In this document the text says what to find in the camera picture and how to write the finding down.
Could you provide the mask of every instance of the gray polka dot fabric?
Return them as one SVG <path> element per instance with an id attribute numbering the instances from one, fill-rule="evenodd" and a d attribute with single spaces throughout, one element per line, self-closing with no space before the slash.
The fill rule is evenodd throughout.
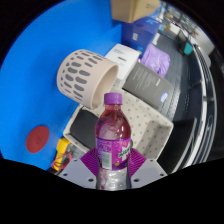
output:
<path id="1" fill-rule="evenodd" d="M 132 94 L 115 86 L 112 88 L 111 92 L 122 94 L 123 105 L 121 109 L 131 126 L 133 148 L 137 149 L 146 158 L 157 159 L 169 139 L 173 129 L 173 123 L 157 110 Z M 73 114 L 73 120 L 80 109 L 81 106 L 76 109 Z M 99 117 L 103 113 L 105 107 L 102 104 L 94 110 L 85 107 L 83 109 L 91 111 Z"/>

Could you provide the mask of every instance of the black chair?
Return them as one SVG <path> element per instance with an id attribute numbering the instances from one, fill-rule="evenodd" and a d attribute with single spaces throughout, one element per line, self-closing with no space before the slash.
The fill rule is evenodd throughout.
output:
<path id="1" fill-rule="evenodd" d="M 194 144 L 194 131 L 197 119 L 175 121 L 170 138 L 157 162 L 167 174 L 181 169 L 186 155 Z"/>

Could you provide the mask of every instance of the blue floor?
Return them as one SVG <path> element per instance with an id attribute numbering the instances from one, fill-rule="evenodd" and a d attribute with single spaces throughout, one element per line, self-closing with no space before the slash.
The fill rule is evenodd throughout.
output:
<path id="1" fill-rule="evenodd" d="M 110 0 L 68 0 L 43 13 L 18 37 L 0 71 L 0 151 L 3 158 L 48 169 L 56 145 L 77 107 L 56 86 L 57 69 L 71 52 L 105 55 L 121 42 L 121 25 L 111 18 Z M 46 146 L 31 154 L 26 137 L 46 125 Z"/>

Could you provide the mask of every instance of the purple bottle cap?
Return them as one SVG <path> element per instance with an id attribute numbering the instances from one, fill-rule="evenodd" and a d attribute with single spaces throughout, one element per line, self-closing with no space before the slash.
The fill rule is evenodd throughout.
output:
<path id="1" fill-rule="evenodd" d="M 104 104 L 122 104 L 122 94 L 121 93 L 104 94 Z"/>

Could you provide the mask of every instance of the red circle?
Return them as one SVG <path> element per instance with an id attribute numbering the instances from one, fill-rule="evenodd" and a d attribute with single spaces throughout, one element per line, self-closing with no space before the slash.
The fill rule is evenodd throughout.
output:
<path id="1" fill-rule="evenodd" d="M 34 128 L 26 138 L 26 148 L 30 153 L 37 153 L 44 148 L 49 138 L 49 129 L 45 126 Z"/>

